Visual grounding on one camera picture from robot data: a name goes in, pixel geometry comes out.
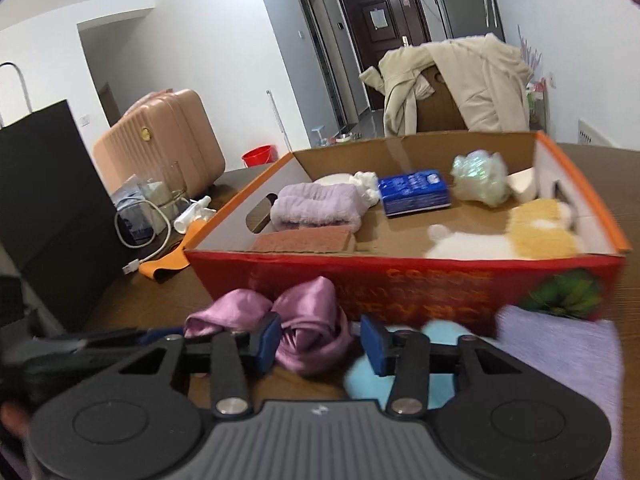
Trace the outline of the orange red cardboard box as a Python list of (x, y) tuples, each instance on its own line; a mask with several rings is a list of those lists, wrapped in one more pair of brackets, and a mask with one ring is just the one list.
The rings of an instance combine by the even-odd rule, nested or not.
[[(476, 150), (499, 154), (510, 171), (533, 169), (538, 194), (559, 197), (572, 208), (585, 244), (582, 256), (542, 261), (431, 260), (427, 230), (500, 234), (506, 207), (454, 202), (449, 208), (387, 218), (381, 207), (364, 216), (356, 246), (346, 254), (258, 254), (248, 214), (290, 184), (364, 170), (395, 177), (435, 169), (448, 176), (454, 159)], [(360, 141), (283, 156), (218, 211), (186, 245), (186, 258), (213, 298), (248, 288), (277, 297), (319, 276), (335, 286), (351, 320), (370, 315), (392, 325), (419, 326), (433, 318), (477, 332), (492, 329), (507, 304), (531, 304), (536, 292), (556, 296), (565, 312), (596, 318), (610, 301), (630, 244), (611, 211), (584, 174), (542, 132), (447, 131)]]

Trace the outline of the white spray bottle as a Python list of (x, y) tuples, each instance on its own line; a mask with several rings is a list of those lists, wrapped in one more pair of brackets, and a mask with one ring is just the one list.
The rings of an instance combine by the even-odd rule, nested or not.
[(208, 221), (212, 218), (216, 214), (216, 210), (209, 208), (211, 202), (212, 198), (208, 195), (203, 196), (200, 200), (190, 200), (186, 209), (175, 218), (175, 231), (180, 235), (184, 235), (196, 220)]

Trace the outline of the white board with print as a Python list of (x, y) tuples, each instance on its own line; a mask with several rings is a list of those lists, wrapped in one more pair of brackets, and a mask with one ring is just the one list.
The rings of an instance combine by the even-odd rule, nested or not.
[(614, 143), (597, 129), (591, 127), (588, 122), (578, 120), (578, 143), (580, 145), (602, 146), (602, 148), (614, 148)]

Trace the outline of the iridescent green bath puff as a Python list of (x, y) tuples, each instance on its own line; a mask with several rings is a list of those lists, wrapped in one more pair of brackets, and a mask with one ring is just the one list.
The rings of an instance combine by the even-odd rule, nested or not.
[(477, 150), (459, 155), (452, 163), (452, 192), (458, 200), (496, 208), (510, 196), (508, 170), (499, 153)]

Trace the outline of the pink satin scrunchie bow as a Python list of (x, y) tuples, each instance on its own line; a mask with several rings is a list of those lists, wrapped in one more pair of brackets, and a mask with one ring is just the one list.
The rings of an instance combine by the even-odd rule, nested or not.
[(235, 289), (211, 306), (190, 314), (184, 322), (188, 338), (221, 330), (254, 330), (266, 315), (280, 316), (282, 336), (277, 362), (302, 376), (319, 374), (335, 365), (352, 344), (344, 311), (338, 306), (333, 283), (320, 276), (287, 289), (276, 299), (251, 289)]

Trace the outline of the brown wooden chair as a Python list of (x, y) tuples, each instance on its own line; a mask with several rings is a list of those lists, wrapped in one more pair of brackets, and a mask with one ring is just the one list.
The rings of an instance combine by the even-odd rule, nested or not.
[(444, 77), (437, 66), (433, 65), (427, 68), (422, 73), (422, 76), (431, 85), (434, 93), (425, 100), (416, 102), (418, 107), (416, 131), (418, 133), (427, 133), (466, 130), (459, 107), (454, 102)]

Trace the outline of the red plastic bucket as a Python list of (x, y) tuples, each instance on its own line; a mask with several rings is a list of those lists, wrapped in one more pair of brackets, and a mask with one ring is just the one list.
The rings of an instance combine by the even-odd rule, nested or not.
[(277, 159), (277, 150), (273, 145), (258, 146), (242, 156), (242, 161), (247, 167), (272, 164)]

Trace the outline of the dark brown entrance door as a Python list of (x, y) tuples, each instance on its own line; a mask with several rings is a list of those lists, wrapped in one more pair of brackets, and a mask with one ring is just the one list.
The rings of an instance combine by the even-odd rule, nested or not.
[(338, 1), (362, 72), (387, 51), (431, 40), (421, 0)]

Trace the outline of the blue tissue pack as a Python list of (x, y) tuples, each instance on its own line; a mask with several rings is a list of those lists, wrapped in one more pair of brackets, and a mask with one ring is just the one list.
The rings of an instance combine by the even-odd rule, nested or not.
[(437, 170), (422, 170), (380, 179), (378, 192), (388, 218), (451, 206), (448, 185)]

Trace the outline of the black monitor panel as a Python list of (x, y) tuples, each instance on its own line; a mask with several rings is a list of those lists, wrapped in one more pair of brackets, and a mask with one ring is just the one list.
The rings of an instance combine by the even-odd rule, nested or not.
[(1, 131), (1, 245), (39, 300), (79, 330), (128, 252), (66, 102)]

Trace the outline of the pink suitcase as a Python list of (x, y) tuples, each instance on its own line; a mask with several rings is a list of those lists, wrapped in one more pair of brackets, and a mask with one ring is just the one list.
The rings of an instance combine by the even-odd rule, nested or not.
[(226, 161), (200, 96), (193, 90), (151, 93), (126, 111), (92, 148), (108, 192), (130, 177), (177, 164), (189, 196), (206, 191)]

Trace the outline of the orange white plush toy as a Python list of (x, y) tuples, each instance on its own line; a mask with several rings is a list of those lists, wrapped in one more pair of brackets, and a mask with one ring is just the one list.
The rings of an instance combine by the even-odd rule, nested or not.
[(555, 198), (538, 198), (509, 211), (503, 234), (485, 235), (451, 231), (442, 224), (428, 228), (433, 246), (427, 259), (459, 261), (551, 260), (573, 258), (586, 252), (573, 231), (572, 207)]

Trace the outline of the white cosmetic sponge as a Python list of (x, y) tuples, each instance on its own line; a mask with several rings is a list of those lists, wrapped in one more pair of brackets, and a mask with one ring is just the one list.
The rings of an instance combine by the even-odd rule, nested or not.
[(534, 168), (528, 168), (506, 177), (506, 185), (512, 196), (520, 203), (532, 202), (538, 195)]

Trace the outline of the purple microfiber cloth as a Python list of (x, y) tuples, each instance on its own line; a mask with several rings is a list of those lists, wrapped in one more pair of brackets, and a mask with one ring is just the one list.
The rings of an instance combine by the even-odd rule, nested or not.
[(593, 401), (608, 416), (612, 441), (597, 474), (623, 478), (624, 363), (613, 322), (558, 318), (507, 306), (497, 315), (498, 346)]

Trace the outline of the red brown sponge block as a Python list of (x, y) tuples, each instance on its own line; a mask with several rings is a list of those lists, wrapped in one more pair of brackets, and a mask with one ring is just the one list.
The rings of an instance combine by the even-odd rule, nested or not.
[(250, 252), (268, 254), (339, 254), (353, 252), (356, 238), (348, 226), (322, 226), (260, 234)]

